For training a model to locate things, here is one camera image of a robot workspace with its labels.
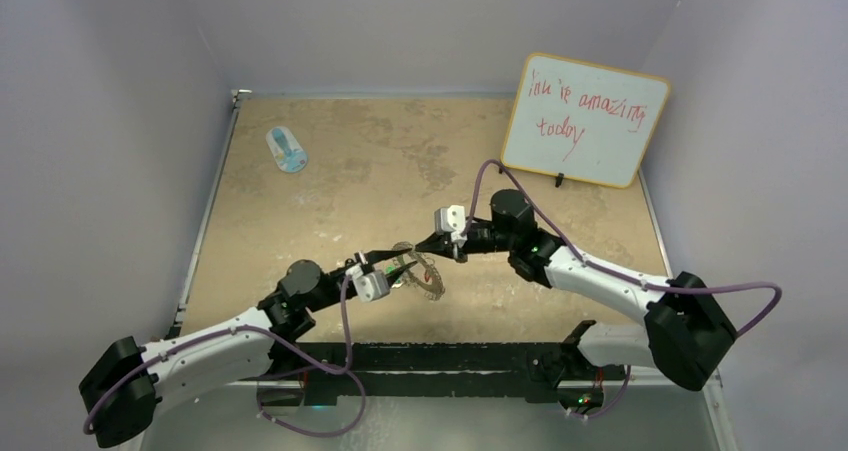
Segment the metal disc with keyrings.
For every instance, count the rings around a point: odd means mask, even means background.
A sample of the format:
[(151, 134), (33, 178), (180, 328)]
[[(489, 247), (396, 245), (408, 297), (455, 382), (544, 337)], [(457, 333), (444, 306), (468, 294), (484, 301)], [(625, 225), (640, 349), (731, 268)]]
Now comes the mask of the metal disc with keyrings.
[(417, 287), (423, 292), (424, 297), (430, 301), (438, 301), (445, 294), (445, 285), (431, 258), (416, 251), (414, 245), (407, 241), (400, 241), (392, 246), (393, 251), (403, 251), (392, 261), (392, 271), (414, 263), (408, 270), (404, 271), (398, 278), (395, 287), (400, 285)]

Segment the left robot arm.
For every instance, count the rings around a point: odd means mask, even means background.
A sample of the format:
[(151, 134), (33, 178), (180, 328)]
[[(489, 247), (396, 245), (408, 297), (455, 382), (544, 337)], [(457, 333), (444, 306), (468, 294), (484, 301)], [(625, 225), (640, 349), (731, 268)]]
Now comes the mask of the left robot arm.
[(408, 251), (358, 252), (332, 271), (298, 260), (271, 294), (222, 323), (144, 345), (132, 337), (114, 341), (79, 385), (84, 434), (111, 448), (140, 435), (165, 410), (236, 381), (284, 380), (312, 369), (350, 374), (350, 356), (324, 363), (296, 341), (314, 327), (313, 313), (351, 298), (372, 302), (388, 295), (411, 266), (385, 273), (378, 265)]

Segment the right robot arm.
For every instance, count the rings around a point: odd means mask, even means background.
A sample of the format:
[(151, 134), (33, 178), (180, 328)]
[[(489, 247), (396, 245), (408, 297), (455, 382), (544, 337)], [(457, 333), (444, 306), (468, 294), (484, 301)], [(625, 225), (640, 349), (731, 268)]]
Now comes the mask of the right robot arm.
[(737, 340), (736, 328), (698, 277), (644, 274), (572, 249), (539, 226), (533, 206), (515, 189), (496, 192), (490, 211), (490, 219), (467, 218), (460, 205), (442, 207), (434, 214), (434, 232), (414, 248), (456, 262), (504, 252), (522, 279), (575, 292), (631, 319), (628, 326), (595, 323), (578, 332), (561, 352), (569, 375), (584, 378), (608, 365), (652, 367), (699, 391)]

